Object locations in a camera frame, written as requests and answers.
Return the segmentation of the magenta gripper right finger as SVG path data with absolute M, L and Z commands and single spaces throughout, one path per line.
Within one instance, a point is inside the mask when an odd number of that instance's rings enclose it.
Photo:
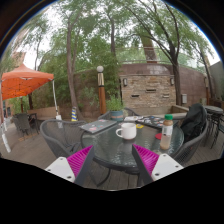
M 168 154 L 158 155 L 136 144 L 132 145 L 132 154 L 139 169 L 140 180 L 144 185 L 183 169 L 183 166 Z

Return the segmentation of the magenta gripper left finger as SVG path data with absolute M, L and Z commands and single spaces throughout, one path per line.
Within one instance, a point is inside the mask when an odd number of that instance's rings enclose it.
M 90 145 L 73 155 L 57 158 L 46 171 L 82 186 L 94 157 L 94 146 Z

